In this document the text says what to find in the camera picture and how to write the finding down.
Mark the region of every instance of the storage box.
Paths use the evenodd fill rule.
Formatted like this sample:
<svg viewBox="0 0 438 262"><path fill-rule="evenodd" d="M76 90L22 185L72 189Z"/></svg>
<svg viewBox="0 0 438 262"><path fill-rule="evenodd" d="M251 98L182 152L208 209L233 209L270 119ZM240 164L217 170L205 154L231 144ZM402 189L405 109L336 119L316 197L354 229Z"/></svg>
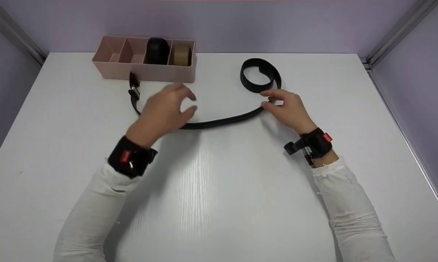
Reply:
<svg viewBox="0 0 438 262"><path fill-rule="evenodd" d="M170 47L167 65L147 64L146 46L149 38L109 36L102 37L92 62L105 79L128 80L130 72L141 81L194 82L196 72L196 43L192 40L166 39ZM177 66L172 52L176 46L191 48L191 64Z"/></svg>

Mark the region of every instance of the tan rolled belt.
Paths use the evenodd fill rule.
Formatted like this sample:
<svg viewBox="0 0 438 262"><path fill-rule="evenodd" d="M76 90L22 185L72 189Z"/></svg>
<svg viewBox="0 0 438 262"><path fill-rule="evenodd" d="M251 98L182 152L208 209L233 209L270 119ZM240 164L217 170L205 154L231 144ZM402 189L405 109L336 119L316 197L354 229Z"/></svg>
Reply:
<svg viewBox="0 0 438 262"><path fill-rule="evenodd" d="M191 66L191 48L189 46L175 46L174 65Z"/></svg>

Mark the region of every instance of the black rolled belt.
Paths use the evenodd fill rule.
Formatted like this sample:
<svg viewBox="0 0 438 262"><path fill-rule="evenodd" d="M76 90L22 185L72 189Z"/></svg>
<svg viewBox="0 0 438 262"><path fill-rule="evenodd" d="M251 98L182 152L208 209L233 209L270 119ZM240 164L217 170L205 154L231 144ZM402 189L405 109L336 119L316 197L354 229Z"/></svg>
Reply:
<svg viewBox="0 0 438 262"><path fill-rule="evenodd" d="M146 46L146 63L166 65L169 60L169 51L169 44L164 38L149 38Z"/></svg>
<svg viewBox="0 0 438 262"><path fill-rule="evenodd" d="M269 83L260 85L250 82L247 79L247 77L244 75L244 70L250 67L258 67L259 72L266 75L269 78ZM252 91L253 93L260 93L262 91L271 89L274 81L276 82L277 89L280 89L282 87L282 78L280 77L280 73L271 63L261 58L250 58L245 62L243 62L242 68L240 70L240 81L242 82L242 85L246 89ZM138 87L139 87L138 78L136 77L135 74L131 72L129 94L131 96L131 102L134 110L136 111L136 113L140 115L141 113L136 107L136 102L139 100L139 91L137 89ZM254 116L257 116L259 113L261 113L263 110L264 108L260 106L259 108L253 111L249 111L248 113L244 113L238 116L231 116L229 118L222 118L222 119L206 121L206 122L187 123L185 124L185 126L182 126L180 129L198 130L198 129L217 127L217 126L225 126L228 124L235 124L253 118Z"/></svg>

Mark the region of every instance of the white shirt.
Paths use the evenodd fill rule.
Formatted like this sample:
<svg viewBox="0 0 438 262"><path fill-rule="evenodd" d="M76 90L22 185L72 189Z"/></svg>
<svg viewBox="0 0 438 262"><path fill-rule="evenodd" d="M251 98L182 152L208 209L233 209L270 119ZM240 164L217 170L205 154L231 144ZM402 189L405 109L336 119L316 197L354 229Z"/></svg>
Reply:
<svg viewBox="0 0 438 262"><path fill-rule="evenodd" d="M345 161L340 158L312 172L343 260L395 261L376 211ZM104 262L104 240L127 193L138 182L139 178L129 179L104 164L65 221L55 245L54 262Z"/></svg>

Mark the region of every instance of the right hand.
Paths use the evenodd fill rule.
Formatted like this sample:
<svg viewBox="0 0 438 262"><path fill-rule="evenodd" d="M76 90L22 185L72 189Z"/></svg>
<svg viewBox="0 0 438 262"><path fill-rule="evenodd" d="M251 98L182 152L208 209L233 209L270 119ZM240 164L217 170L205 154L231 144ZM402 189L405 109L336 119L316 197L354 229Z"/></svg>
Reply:
<svg viewBox="0 0 438 262"><path fill-rule="evenodd" d="M266 90L260 94L269 97L270 101L284 101L281 106L276 106L268 101L262 102L261 106L280 123L294 129L299 135L310 133L317 128L309 117L299 95L282 89Z"/></svg>
<svg viewBox="0 0 438 262"><path fill-rule="evenodd" d="M193 117L197 106L180 111L185 98L196 101L193 92L182 83L164 87L146 101L141 116L130 126L125 136L139 146L151 147L161 136L176 131Z"/></svg>

